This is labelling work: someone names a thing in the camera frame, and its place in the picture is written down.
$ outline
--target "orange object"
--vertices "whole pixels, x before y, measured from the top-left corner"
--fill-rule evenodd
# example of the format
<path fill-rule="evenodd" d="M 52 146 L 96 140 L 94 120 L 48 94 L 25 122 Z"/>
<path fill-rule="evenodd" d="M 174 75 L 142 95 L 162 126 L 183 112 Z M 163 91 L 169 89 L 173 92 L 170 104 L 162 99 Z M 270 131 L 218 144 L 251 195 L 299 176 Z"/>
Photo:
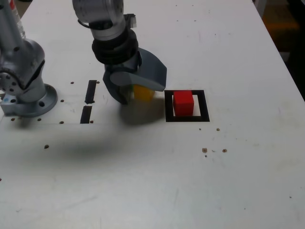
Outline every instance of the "orange object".
<path fill-rule="evenodd" d="M 133 86 L 134 98 L 144 101 L 150 102 L 154 96 L 155 91 L 152 91 L 146 87 L 135 84 Z"/>

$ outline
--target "white tabletop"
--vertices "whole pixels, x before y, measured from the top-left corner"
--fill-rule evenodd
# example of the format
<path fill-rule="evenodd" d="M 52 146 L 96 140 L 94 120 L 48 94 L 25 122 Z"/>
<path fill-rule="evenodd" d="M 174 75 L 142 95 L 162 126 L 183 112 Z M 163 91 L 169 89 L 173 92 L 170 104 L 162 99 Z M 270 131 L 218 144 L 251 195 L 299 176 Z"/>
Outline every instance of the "white tabletop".
<path fill-rule="evenodd" d="M 122 107 L 71 0 L 33 1 L 26 35 L 65 102 L 40 122 L 2 118 L 0 228 L 303 229 L 304 101 L 252 1 L 124 5 L 140 47 L 167 66 L 167 90 L 204 90 L 211 121 L 165 122 L 163 93 L 141 114 Z M 94 123 L 81 125 L 89 80 L 101 81 Z"/>

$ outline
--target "gray robot arm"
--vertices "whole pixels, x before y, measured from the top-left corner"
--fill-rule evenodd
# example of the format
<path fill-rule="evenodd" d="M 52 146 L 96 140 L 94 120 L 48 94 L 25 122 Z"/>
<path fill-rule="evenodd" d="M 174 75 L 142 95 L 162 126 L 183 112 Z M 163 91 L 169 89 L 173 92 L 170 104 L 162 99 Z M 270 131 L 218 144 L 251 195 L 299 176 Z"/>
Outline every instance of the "gray robot arm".
<path fill-rule="evenodd" d="M 39 116 L 57 102 L 53 87 L 43 83 L 44 51 L 35 41 L 22 39 L 7 0 L 0 0 L 1 107 L 7 116 Z"/>
<path fill-rule="evenodd" d="M 105 64 L 103 80 L 114 99 L 127 104 L 133 84 L 154 91 L 165 89 L 167 68 L 152 53 L 139 48 L 131 30 L 135 15 L 123 14 L 123 0 L 73 0 L 73 6 L 79 23 L 93 34 L 92 49 L 97 60 Z"/>

